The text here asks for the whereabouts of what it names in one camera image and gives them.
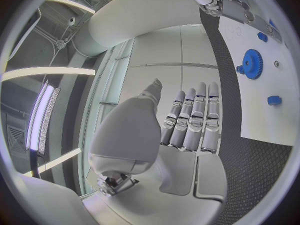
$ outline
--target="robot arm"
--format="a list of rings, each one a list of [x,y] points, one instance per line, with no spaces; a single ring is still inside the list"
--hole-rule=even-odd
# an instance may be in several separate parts
[[[263,32],[282,42],[279,32],[270,24],[265,22],[260,16],[250,12],[248,0],[195,0],[200,8],[213,17],[224,16],[239,23],[248,24],[251,27]]]
[[[104,194],[113,196],[134,186],[138,181],[131,175],[147,171],[155,162],[161,140],[156,118],[161,90],[156,79],[112,110],[96,130],[88,162]]]

